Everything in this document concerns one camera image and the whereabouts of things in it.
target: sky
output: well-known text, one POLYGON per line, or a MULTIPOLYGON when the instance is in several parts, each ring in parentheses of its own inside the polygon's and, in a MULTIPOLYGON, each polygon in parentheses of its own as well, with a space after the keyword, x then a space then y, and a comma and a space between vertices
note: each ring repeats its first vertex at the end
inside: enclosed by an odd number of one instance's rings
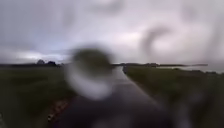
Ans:
POLYGON ((0 0, 0 63, 66 62, 100 46, 113 61, 224 63, 222 0, 0 0))

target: green grass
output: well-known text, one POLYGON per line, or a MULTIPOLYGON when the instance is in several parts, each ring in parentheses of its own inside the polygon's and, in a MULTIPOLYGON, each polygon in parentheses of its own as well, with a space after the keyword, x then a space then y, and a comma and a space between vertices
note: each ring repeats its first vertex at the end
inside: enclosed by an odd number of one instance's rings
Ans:
MULTIPOLYGON (((219 118, 223 119, 221 74, 149 67, 126 67, 124 72, 151 96, 166 97, 171 106, 192 90, 206 91, 212 95, 213 103, 198 127, 212 127, 218 125, 219 118)), ((75 95, 58 67, 0 68, 0 81, 0 113, 10 128, 44 127, 52 103, 75 95)))
POLYGON ((0 79, 0 113, 10 127, 33 127, 53 102, 74 95, 57 67, 2 68, 0 79))

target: field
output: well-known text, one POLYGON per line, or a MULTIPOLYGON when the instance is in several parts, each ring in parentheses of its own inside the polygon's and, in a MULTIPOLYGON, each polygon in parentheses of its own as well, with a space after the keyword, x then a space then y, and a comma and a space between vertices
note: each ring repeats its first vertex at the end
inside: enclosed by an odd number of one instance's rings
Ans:
MULTIPOLYGON (((209 100, 194 112, 195 126, 221 126, 224 75, 135 66, 124 67, 124 72, 152 97, 165 99, 171 110, 194 92, 205 93, 209 100)), ((45 127, 52 103, 75 95, 60 67, 2 67, 0 80, 0 113, 10 128, 45 127)))

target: gray cloud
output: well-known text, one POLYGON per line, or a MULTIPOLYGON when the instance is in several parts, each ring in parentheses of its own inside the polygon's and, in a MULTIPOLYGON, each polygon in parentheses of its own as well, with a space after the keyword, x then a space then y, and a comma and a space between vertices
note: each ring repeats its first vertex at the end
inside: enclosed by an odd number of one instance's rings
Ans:
POLYGON ((0 63, 38 57, 63 61, 69 49, 99 44, 116 55, 116 62, 221 65, 223 4, 222 0, 1 0, 0 63), (152 39, 148 33, 155 27, 169 32, 152 39), (145 52, 142 46, 149 40, 145 52))

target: tree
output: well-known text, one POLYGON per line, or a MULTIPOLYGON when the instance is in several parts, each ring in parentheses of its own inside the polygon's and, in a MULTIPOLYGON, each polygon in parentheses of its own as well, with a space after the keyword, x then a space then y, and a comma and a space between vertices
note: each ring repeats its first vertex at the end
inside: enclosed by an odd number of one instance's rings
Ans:
POLYGON ((48 61, 47 64, 50 66, 57 66, 57 64, 54 61, 48 61))
POLYGON ((37 64, 45 64, 45 62, 40 59, 40 60, 37 61, 37 64))

